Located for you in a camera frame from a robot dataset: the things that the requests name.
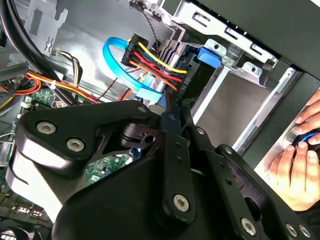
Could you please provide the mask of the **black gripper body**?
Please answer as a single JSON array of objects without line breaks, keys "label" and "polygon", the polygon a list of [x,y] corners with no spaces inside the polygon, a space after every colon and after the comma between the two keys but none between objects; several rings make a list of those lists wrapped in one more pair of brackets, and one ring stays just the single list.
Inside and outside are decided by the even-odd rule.
[{"label": "black gripper body", "polygon": [[[181,136],[187,141],[181,129]],[[204,174],[191,166],[193,198],[176,195],[167,215],[161,205],[160,162],[143,156],[105,179],[79,191],[62,207],[54,240],[223,240],[207,217],[214,215],[201,194]]]}]

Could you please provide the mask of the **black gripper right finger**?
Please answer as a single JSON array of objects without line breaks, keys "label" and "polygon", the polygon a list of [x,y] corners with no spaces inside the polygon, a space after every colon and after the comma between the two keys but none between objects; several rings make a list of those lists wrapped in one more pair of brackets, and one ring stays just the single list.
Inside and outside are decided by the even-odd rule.
[{"label": "black gripper right finger", "polygon": [[199,170],[213,216],[205,219],[223,240],[315,240],[316,234],[230,146],[212,146],[194,125],[188,104],[179,104],[182,134],[189,142],[191,167]]}]

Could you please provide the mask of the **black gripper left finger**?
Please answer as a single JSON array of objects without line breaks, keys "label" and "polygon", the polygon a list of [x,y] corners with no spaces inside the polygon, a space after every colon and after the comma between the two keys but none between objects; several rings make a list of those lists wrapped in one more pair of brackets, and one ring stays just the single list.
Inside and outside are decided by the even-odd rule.
[{"label": "black gripper left finger", "polygon": [[125,100],[26,112],[15,129],[6,180],[55,222],[65,202],[85,187],[89,164],[132,148],[160,162],[161,207],[177,216],[175,196],[191,202],[193,188],[176,108],[158,113]]}]

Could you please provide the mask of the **person's left hand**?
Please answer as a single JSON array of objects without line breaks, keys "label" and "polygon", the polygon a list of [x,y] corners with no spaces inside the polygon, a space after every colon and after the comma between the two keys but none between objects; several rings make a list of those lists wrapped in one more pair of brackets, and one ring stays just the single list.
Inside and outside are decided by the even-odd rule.
[{"label": "person's left hand", "polygon": [[289,145],[272,161],[267,183],[294,211],[309,210],[320,200],[318,155],[306,142]]}]

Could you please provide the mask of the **person's right hand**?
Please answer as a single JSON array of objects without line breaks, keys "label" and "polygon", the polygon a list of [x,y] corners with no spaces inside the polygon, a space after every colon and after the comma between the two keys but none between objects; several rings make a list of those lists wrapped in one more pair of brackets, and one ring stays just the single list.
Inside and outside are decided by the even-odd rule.
[{"label": "person's right hand", "polygon": [[304,135],[320,128],[320,90],[306,103],[305,109],[295,118],[295,132]]}]

